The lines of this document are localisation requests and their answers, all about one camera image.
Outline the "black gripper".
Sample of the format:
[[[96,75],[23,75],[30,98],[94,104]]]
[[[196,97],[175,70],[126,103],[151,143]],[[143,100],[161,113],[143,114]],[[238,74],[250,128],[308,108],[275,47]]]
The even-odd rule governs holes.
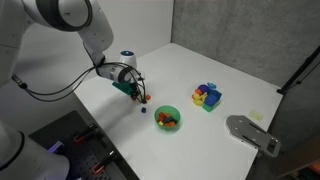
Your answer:
[[[137,100],[138,97],[141,97],[141,103],[142,103],[142,100],[146,99],[146,96],[144,96],[145,86],[143,85],[143,83],[144,83],[144,78],[141,77],[140,75],[134,75],[131,77],[129,81],[129,85],[133,90],[130,96],[132,101],[135,101]]]

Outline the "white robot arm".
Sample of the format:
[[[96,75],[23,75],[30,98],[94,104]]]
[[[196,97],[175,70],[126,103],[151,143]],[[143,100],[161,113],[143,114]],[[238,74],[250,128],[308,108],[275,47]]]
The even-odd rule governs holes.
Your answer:
[[[13,80],[27,88],[14,70],[24,36],[34,26],[78,35],[98,76],[134,88],[144,81],[133,52],[121,52],[117,62],[107,60],[105,51],[112,46],[114,34],[98,0],[0,0],[1,86]],[[67,157],[45,149],[5,122],[0,124],[0,143],[1,180],[67,179],[71,166]]]

